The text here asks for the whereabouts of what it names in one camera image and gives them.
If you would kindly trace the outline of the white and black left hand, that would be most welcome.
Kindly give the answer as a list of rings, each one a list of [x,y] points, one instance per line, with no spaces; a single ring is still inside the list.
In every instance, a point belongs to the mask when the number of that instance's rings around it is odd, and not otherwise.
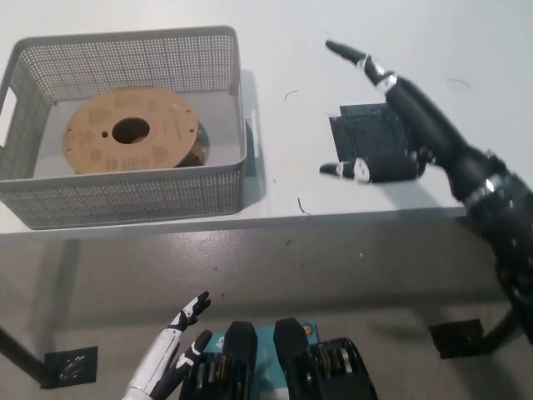
[[[209,292],[202,292],[161,330],[137,366],[123,395],[125,399],[170,397],[195,366],[212,338],[212,332],[205,330],[183,353],[178,352],[182,334],[197,322],[210,304]]]

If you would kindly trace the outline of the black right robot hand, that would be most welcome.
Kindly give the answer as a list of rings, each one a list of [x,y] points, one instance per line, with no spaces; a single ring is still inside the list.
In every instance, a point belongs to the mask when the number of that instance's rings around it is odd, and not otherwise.
[[[446,115],[410,80],[380,67],[368,53],[326,41],[360,68],[411,131],[422,157],[440,167],[496,257],[511,268],[532,269],[532,191],[494,153],[471,146]]]

